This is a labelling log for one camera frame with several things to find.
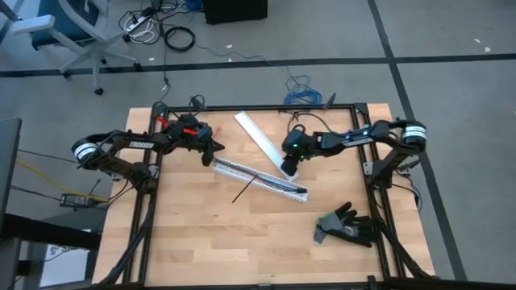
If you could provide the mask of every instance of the black glove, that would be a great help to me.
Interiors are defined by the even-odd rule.
[[[372,247],[380,235],[373,229],[373,221],[368,216],[357,217],[356,210],[349,210],[351,202],[347,202],[333,213],[319,218],[316,225],[314,240],[323,242],[327,234],[353,242],[362,246]]]

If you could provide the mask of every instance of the power strip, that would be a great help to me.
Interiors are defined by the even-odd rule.
[[[133,32],[136,28],[138,28],[142,23],[144,23],[145,21],[147,21],[148,19],[150,19],[151,16],[140,16],[139,19],[138,19],[138,22],[137,23],[133,23],[131,24],[127,29],[126,29],[126,33],[131,33]]]

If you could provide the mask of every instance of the black box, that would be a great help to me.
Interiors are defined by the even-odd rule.
[[[267,17],[268,0],[202,0],[208,24],[258,20]]]

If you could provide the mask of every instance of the white ruler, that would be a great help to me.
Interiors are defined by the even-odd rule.
[[[291,198],[296,201],[300,202],[307,202],[308,201],[308,192],[309,189],[301,186],[299,184],[295,184],[293,182],[282,180],[281,178],[272,176],[267,173],[259,172],[255,169],[232,163],[231,161],[224,160],[218,157],[215,157],[213,160],[213,170],[217,173],[223,174],[225,176],[229,176],[231,178],[235,178],[237,180],[249,182],[251,179],[256,176],[256,178],[251,182],[251,185],[254,185],[256,187],[259,187],[261,189],[268,190],[272,193],[278,193],[284,197]],[[262,180],[269,181],[273,184],[280,185],[289,189],[305,189],[306,193],[296,193],[292,191],[285,191],[282,189],[279,189],[278,187],[274,187],[272,185],[269,185]]]
[[[264,151],[266,156],[276,165],[277,169],[283,174],[288,181],[294,181],[298,178],[299,173],[296,172],[293,176],[288,175],[286,172],[281,170],[281,164],[283,163],[283,157],[277,150],[276,146],[265,136],[264,132],[258,128],[258,126],[249,118],[245,112],[240,112],[235,115],[236,121],[240,123],[242,128],[255,140],[256,144]]]

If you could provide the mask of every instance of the wooden tabletop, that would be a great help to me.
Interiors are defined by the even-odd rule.
[[[369,104],[372,122],[391,120],[386,104]],[[218,157],[281,177],[276,167],[237,123],[238,112],[203,112],[215,139],[226,146]],[[277,111],[247,111],[254,123],[281,148],[290,115]],[[334,131],[352,128],[348,110],[313,111]],[[150,109],[131,109],[127,129],[146,131]],[[327,131],[311,116],[300,122],[311,131]],[[390,147],[379,144],[383,158]],[[141,161],[143,152],[126,149],[121,157]],[[197,152],[177,149],[166,155],[160,175],[156,215],[152,232],[147,286],[216,284],[289,284],[365,281],[369,275],[381,280],[377,249],[358,246],[328,236],[314,244],[317,218],[347,201],[360,215],[369,215],[368,202],[356,148],[330,157],[300,163],[296,183],[310,188],[306,203],[293,201],[203,167]],[[409,187],[395,176],[393,182]],[[113,187],[118,192],[123,182]],[[400,242],[423,270],[433,273],[430,254],[411,192],[389,189],[389,199]],[[119,198],[109,209],[102,235],[94,281],[107,275],[127,246],[135,192]],[[136,253],[133,278],[137,275]]]

